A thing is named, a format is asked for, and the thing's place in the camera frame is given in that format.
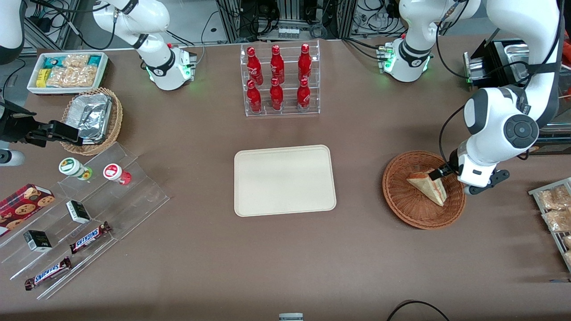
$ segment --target table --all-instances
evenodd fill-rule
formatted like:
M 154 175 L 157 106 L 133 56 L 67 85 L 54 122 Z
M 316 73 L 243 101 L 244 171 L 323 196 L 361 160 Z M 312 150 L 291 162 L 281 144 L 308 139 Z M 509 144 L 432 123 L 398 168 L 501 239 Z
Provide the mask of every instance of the table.
M 461 53 L 483 37 L 442 37 L 448 65 L 460 71 Z M 244 116 L 238 45 L 208 47 L 196 81 L 172 92 L 149 81 L 134 50 L 108 51 L 106 87 L 124 108 L 119 141 L 171 200 L 49 300 L 26 295 L 0 267 L 2 320 L 383 320 L 407 299 L 452 320 L 571 319 L 569 285 L 547 282 L 568 274 L 526 194 L 570 176 L 569 158 L 502 163 L 511 178 L 469 197 L 452 226 L 407 226 L 382 197 L 384 167 L 404 151 L 437 152 L 442 123 L 471 94 L 438 59 L 417 82 L 399 83 L 341 41 L 320 44 L 321 114 L 287 119 Z M 25 107 L 39 121 L 60 119 L 69 99 L 30 94 Z M 467 137 L 457 117 L 446 153 Z M 238 151 L 315 144 L 331 150 L 334 210 L 234 213 Z M 0 195 L 63 178 L 57 164 L 70 154 L 58 143 L 13 148 L 27 161 L 0 168 Z M 399 320 L 436 320 L 405 310 Z

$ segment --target wicker basket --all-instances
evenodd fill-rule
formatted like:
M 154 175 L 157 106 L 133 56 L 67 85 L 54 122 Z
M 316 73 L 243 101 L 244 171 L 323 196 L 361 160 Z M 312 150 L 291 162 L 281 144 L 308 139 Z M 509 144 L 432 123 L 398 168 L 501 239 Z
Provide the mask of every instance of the wicker basket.
M 392 159 L 383 174 L 383 194 L 400 219 L 424 230 L 434 230 L 447 227 L 460 217 L 466 195 L 455 175 L 442 179 L 448 195 L 442 207 L 407 181 L 412 173 L 438 168 L 443 163 L 442 158 L 427 151 L 409 151 Z
M 123 120 L 123 107 L 121 102 L 117 99 L 115 94 L 106 88 L 97 88 L 95 90 L 87 91 L 85 93 L 79 94 L 79 96 L 84 95 L 94 95 L 94 94 L 106 94 L 113 99 L 113 105 L 111 106 L 111 115 L 109 116 L 109 125 L 107 126 L 106 139 L 100 145 L 83 145 L 76 146 L 69 143 L 61 143 L 63 148 L 70 153 L 80 154 L 84 156 L 92 156 L 105 151 L 117 140 L 119 136 L 119 131 L 121 130 L 121 121 Z M 65 123 L 67 119 L 67 113 L 70 110 L 71 101 L 67 104 L 66 110 L 63 112 L 62 122 Z

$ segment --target coca-cola bottle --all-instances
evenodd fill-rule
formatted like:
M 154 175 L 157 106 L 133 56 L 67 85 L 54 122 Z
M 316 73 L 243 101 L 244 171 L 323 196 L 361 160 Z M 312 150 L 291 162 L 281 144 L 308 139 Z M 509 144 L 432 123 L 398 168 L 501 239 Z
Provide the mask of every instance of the coca-cola bottle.
M 311 95 L 311 90 L 307 87 L 307 78 L 303 78 L 299 83 L 300 86 L 297 89 L 297 110 L 304 113 L 309 110 L 309 96 Z
M 284 68 L 284 58 L 280 54 L 280 46 L 272 46 L 272 60 L 270 61 L 272 77 L 277 77 L 280 84 L 286 81 L 286 70 Z
M 301 45 L 301 54 L 297 61 L 297 67 L 297 77 L 299 78 L 299 81 L 303 78 L 309 79 L 309 76 L 311 76 L 311 56 L 309 56 L 309 45 L 306 43 Z
M 272 87 L 270 88 L 270 97 L 272 98 L 272 108 L 275 111 L 282 110 L 284 106 L 284 91 L 280 86 L 277 77 L 272 78 Z
M 256 83 L 248 79 L 246 83 L 248 86 L 248 91 L 246 91 L 246 96 L 248 96 L 248 104 L 252 113 L 259 114 L 262 112 L 262 96 L 260 96 L 260 91 L 256 88 Z
M 264 83 L 264 77 L 262 76 L 262 64 L 256 57 L 256 50 L 254 47 L 248 47 L 246 52 L 248 54 L 248 73 L 250 74 L 250 79 L 253 79 L 256 85 L 261 86 Z

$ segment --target display stand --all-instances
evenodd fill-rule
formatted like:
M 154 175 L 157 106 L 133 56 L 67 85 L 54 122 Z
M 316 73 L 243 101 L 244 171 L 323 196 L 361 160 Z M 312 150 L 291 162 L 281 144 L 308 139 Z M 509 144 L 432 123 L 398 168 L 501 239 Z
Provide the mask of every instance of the display stand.
M 163 206 L 169 197 L 150 179 L 135 161 L 136 157 L 119 143 L 93 157 L 85 165 L 93 169 L 92 177 L 81 181 L 67 177 L 51 187 L 56 201 L 45 212 L 40 212 L 16 230 L 0 239 L 2 269 L 10 279 L 22 285 L 66 256 L 70 257 L 73 269 L 58 274 L 30 291 L 37 299 L 47 299 L 79 272 L 91 264 L 116 242 L 139 226 L 153 212 Z M 103 177 L 103 168 L 116 163 L 132 175 L 132 181 L 120 185 Z M 66 203 L 77 200 L 85 206 L 91 216 L 87 224 L 71 220 Z M 70 244 L 96 229 L 107 221 L 112 231 L 98 238 L 93 244 L 72 255 Z M 23 233 L 27 230 L 44 231 L 51 242 L 48 252 L 32 252 L 26 244 Z
M 308 83 L 308 87 L 311 90 L 311 96 L 309 98 L 309 109 L 304 113 L 297 110 L 297 89 L 299 88 L 299 79 L 297 77 L 297 60 L 299 59 L 299 55 L 301 53 L 301 45 L 303 43 L 309 44 L 309 55 L 311 56 L 311 76 Z M 240 48 L 240 69 L 242 71 L 242 90 L 244 92 L 244 107 L 246 116 L 263 117 L 319 114 L 321 111 L 319 42 L 280 42 L 279 45 L 285 65 L 285 82 L 281 85 L 284 91 L 284 106 L 281 111 L 275 111 L 272 108 L 270 99 L 270 88 L 272 86 L 272 72 L 270 69 L 270 60 L 272 59 L 271 47 L 264 46 L 261 43 L 250 43 L 247 45 L 242 45 Z M 264 83 L 261 86 L 258 86 L 258 90 L 262 95 L 262 112 L 260 114 L 252 113 L 252 110 L 248 104 L 248 96 L 246 95 L 248 90 L 246 82 L 250 78 L 247 67 L 248 55 L 246 54 L 246 49 L 248 47 L 254 47 L 256 49 L 256 56 L 262 64 L 262 76 L 264 77 Z
M 567 189 L 567 192 L 569 193 L 569 195 L 571 195 L 571 178 L 567 178 L 567 179 L 563 179 L 560 180 L 558 182 L 546 185 L 544 187 L 540 187 L 537 188 L 535 190 L 529 191 L 528 194 L 533 196 L 533 199 L 535 199 L 540 211 L 541 211 L 541 216 L 543 217 L 543 219 L 545 220 L 545 213 L 547 213 L 547 211 L 544 209 L 544 205 L 541 203 L 539 197 L 538 197 L 538 193 L 541 191 L 545 191 L 545 190 L 550 190 L 554 187 L 558 187 L 558 186 L 565 186 L 565 188 Z M 563 254 L 571 249 L 569 249 L 566 245 L 565 242 L 563 242 L 563 238 L 566 237 L 567 235 L 570 235 L 570 232 L 553 232 L 551 231 L 551 236 L 553 236 L 553 239 L 555 240 L 555 244 L 557 245 L 557 248 L 559 249 L 559 252 L 561 253 L 561 256 L 563 256 Z M 567 262 L 567 260 L 565 260 L 565 258 L 563 258 L 563 261 L 565 262 L 565 264 L 567 265 L 567 269 L 569 270 L 569 272 L 571 272 L 571 265 L 569 264 L 569 262 Z

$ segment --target snickers wrapper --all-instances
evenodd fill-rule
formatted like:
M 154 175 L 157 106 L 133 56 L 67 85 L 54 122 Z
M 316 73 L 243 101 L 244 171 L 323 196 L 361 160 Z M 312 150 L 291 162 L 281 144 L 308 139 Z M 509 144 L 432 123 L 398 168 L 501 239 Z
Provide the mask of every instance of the snickers wrapper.
M 61 271 L 71 270 L 71 268 L 72 266 L 70 258 L 68 257 L 64 258 L 63 261 L 48 268 L 46 271 L 36 275 L 34 278 L 26 280 L 26 283 L 24 284 L 24 286 L 26 287 L 26 291 L 30 291 L 31 289 L 35 288 L 45 280 L 53 278 L 56 274 L 60 273 Z
M 92 244 L 95 240 L 100 238 L 103 234 L 111 231 L 111 227 L 105 221 L 103 224 L 99 225 L 96 229 L 89 232 L 86 236 L 80 238 L 77 242 L 70 245 L 71 253 L 75 254 L 89 244 Z

